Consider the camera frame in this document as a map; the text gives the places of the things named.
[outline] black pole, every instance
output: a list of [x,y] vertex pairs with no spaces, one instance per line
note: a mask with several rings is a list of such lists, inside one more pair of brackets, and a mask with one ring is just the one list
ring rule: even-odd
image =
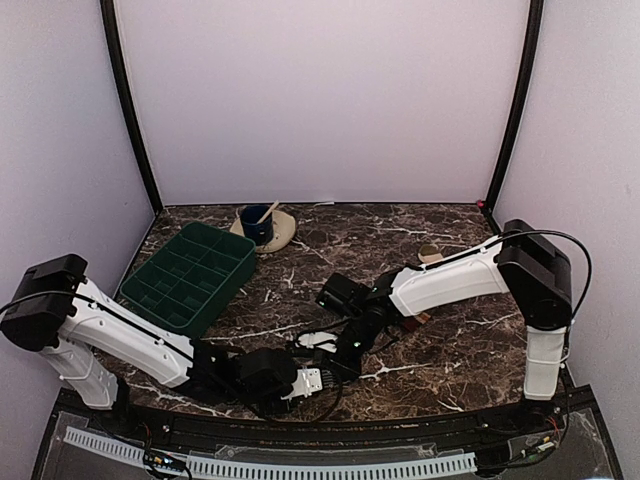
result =
[[129,131],[129,139],[133,147],[133,153],[138,163],[138,169],[142,176],[144,187],[147,190],[147,196],[151,202],[151,207],[156,213],[160,213],[163,209],[162,199],[158,186],[153,178],[151,164],[147,151],[144,148],[140,126],[138,125],[138,117],[133,106],[133,98],[131,89],[129,88],[129,80],[127,79],[127,70],[124,65],[124,57],[122,56],[122,45],[120,44],[120,36],[118,35],[118,23],[116,20],[115,7],[113,0],[100,0],[102,8],[102,23],[104,25],[104,33],[107,38],[107,48],[109,49],[109,57],[111,58],[111,69],[113,70],[113,78],[116,81],[118,97],[120,97],[120,107],[124,115],[124,121]]
[[544,0],[531,0],[529,4],[527,32],[524,38],[520,70],[518,71],[518,80],[516,81],[516,89],[513,94],[509,120],[507,120],[507,127],[504,132],[504,138],[502,139],[502,146],[498,154],[496,168],[493,171],[491,185],[489,186],[487,197],[484,202],[482,202],[481,207],[486,210],[489,216],[493,213],[493,209],[500,196],[500,189],[504,183],[504,177],[507,174],[507,168],[509,167],[509,161],[513,153],[513,146],[516,143],[520,121],[522,120],[522,112],[524,111],[524,104],[527,100],[527,91],[529,90],[533,62],[536,56],[536,47],[538,46],[543,6]]

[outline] white wall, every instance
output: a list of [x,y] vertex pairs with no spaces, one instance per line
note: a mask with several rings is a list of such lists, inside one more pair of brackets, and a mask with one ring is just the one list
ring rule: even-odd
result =
[[528,4],[118,1],[163,200],[482,198]]
[[[640,3],[547,2],[497,218],[582,239],[595,277],[572,337],[627,478],[640,478]],[[576,252],[574,292],[584,263]]]
[[[152,219],[97,0],[0,2],[0,302],[75,252],[112,292]],[[30,478],[59,382],[0,335],[0,477]]]

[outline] marble table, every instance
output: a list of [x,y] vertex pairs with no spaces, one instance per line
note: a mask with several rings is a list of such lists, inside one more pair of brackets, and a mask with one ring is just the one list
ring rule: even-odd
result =
[[[298,222],[284,250],[258,256],[254,276],[203,335],[213,343],[253,350],[284,346],[296,332],[337,320],[314,303],[333,272],[370,284],[381,273],[419,263],[435,244],[445,255],[489,236],[474,205],[284,205]],[[169,207],[159,216],[134,267],[192,221],[228,229],[241,207]],[[510,295],[490,295],[438,307],[413,333],[363,359],[363,376],[344,388],[334,421],[407,419],[516,402],[525,365],[524,321]],[[380,346],[388,342],[384,335]],[[131,386],[133,403],[184,413],[252,418],[240,405],[204,405],[165,389],[137,369],[102,355]],[[308,420],[333,402],[332,391],[305,401],[290,420]]]

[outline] round coaster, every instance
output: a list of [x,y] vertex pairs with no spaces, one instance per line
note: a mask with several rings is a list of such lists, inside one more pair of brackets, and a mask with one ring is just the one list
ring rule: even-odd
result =
[[[266,245],[256,247],[256,253],[273,253],[286,247],[296,233],[296,219],[288,213],[275,210],[273,212],[273,239]],[[231,228],[231,233],[244,237],[242,224],[237,218]]]

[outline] green plastic container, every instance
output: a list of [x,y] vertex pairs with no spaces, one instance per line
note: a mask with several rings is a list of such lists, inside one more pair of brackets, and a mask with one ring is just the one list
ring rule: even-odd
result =
[[255,243],[190,223],[120,288],[134,310],[170,332],[200,337],[256,267]]

